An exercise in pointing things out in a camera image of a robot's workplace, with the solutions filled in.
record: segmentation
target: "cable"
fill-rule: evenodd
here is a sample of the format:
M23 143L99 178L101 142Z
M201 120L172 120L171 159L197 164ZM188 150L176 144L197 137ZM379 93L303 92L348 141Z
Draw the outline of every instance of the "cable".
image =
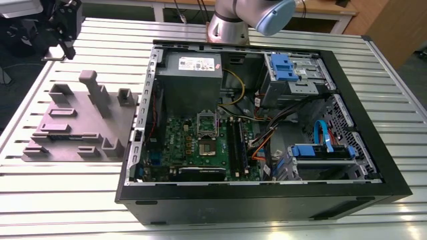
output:
M267 131L261 136L259 136L257 138L253 139L252 144L257 143L263 138L266 138L267 135L268 135L271 132L275 131L275 128L276 128L276 127L278 127L278 124L274 125L272 127L270 127L268 131Z
M199 9L200 9L200 11L201 11L203 22L207 23L205 16L204 16L204 14L203 14L201 5L200 5L200 0L197 0L197 4L199 4Z
M191 22L196 19L199 13L200 13L200 10L196 12L196 14L195 14L195 15L192 16L192 18L188 20L188 23L191 23Z
M259 108L259 107L256 107L256 108L255 108L255 110L253 110L253 118L256 118L256 119L261 119L261 120L263 120L263 119L264 119L263 117L257 117L257 116L256 116L256 113L257 113L259 109L260 109L260 108Z
M231 116L235 116L237 118L243 118L243 119L249 119L252 121L257 121L257 122L264 122L264 120L259 120L259 119L255 119L252 117L248 117L248 116L243 116L243 115L237 115L235 113L232 113L225 107L223 106L219 106L221 109L224 109L224 111L231 115Z
M244 84L241 78L240 78L232 71L229 71L228 69L224 69L224 68L223 68L223 70L224 70L225 72L228 72L231 75L233 75L233 77L239 80L240 85L241 85L241 94L240 94L240 97L237 98L237 100L236 100L236 101L232 101L232 102L229 102L229 103L219 104L219 106L229 106L229 105L233 105L233 104L236 104L237 102L240 102L240 100L243 99L243 97L244 97L244 95L245 95L245 84Z
M266 145L267 141L270 140L270 138L272 137L274 133L270 134L270 136L266 138L266 140L261 142L261 144L259 145L256 151L253 152L251 158L253 159L256 157L256 153L261 150L263 146Z
M176 0L173 0L173 2L175 2L175 6L176 6L176 11L177 11L179 18L180 18L181 22L183 22L184 24L187 24L187 18L185 18L184 14L183 14L181 11L180 11L179 4L177 4Z
M327 133L328 133L328 135L330 135L330 137L331 137L332 144L334 144L334 145L338 145L338 141L336 141L336 138L335 138L335 136L334 136L334 133L332 133L331 129L327 129Z
M204 7L205 18L207 18L207 22L208 22L209 21L209 14L208 14L208 10L207 10L207 5L205 5L204 0L200 0L200 1L201 1L201 4L203 4L203 7Z
M334 147L332 147L332 144L331 144L331 136L328 134L328 126L327 126L327 122L324 120L316 120L315 123L314 123L314 130L312 130L312 135L314 135L314 143L315 144L319 144L320 141L319 141L319 128L322 128L322 131L323 131L323 144L326 145L327 147L327 152L328 153L334 153Z
M304 0L302 0L302 4L304 5L304 10L302 11L302 18L304 19L307 16L307 6Z
M298 111L298 109L300 109L307 103L310 103L314 100L323 99L324 97L324 95L308 96L303 100L294 103L291 106L288 106L278 113L267 127L270 128L272 124L275 124L282 118L286 118L288 115L294 114Z
M266 161L266 158L264 157L253 157L252 159L255 159L255 160L260 160L260 161Z

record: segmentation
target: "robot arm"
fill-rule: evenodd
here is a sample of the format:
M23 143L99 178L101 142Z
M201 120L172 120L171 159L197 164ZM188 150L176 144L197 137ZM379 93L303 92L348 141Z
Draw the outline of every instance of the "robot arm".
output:
M60 45L73 59L80 28L81 0L0 1L0 42L15 55L32 49L44 56L49 47Z
M208 26L213 43L247 44L248 25L266 36L276 34L290 22L302 0L216 0Z

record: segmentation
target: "metal workbench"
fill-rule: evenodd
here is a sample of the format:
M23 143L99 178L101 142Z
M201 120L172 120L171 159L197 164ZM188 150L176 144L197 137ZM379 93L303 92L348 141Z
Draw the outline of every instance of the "metal workbench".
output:
M427 114L376 47L359 36L249 31L252 45L335 52L414 195L336 221L143 226L115 204L121 163L24 162L48 90L84 90L96 70L109 92L143 90L153 39L205 41L203 25L87 18L73 60L48 62L0 137L0 237L49 239L423 239L427 236Z

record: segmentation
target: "wooden desk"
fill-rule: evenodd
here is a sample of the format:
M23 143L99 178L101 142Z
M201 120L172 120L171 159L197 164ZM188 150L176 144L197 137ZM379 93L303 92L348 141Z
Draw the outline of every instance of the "wooden desk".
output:
M175 9L173 0L83 0L84 3L128 5L152 7L153 17L156 22L164 22L163 9ZM199 10L197 0L176 0L180 9ZM204 0L205 8L208 11L215 10L216 0ZM358 10L348 3L347 7L335 5L335 0L306 0L306 18L335 20L335 26L331 34L342 34L354 16L358 15ZM304 5L296 6L295 18L300 18L304 11Z

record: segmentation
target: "orange wire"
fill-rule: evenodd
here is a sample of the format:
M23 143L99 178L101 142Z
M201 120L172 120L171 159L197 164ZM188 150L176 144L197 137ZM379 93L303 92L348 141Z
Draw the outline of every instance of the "orange wire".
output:
M255 160L266 161L266 158L261 157L253 157Z
M263 146L264 146L266 143L268 142L268 139L272 137L272 135L274 135L274 133L270 134L270 136L266 138L266 140L264 140L264 141L261 142L261 144L259 145L256 151L255 151L253 154L252 154L252 157L251 157L252 159L255 158L256 153L260 151L260 149L263 148Z
M253 109L253 118L257 119L257 120L263 120L263 119L264 119L263 117L257 117L257 116L256 116L256 112L259 111L259 109L260 109L259 107L256 107L256 108Z
M332 134L332 131L331 131L330 129L327 130L327 133L328 133L328 135L331 136L332 144L336 145L338 142L336 142L335 136L334 136L334 134Z

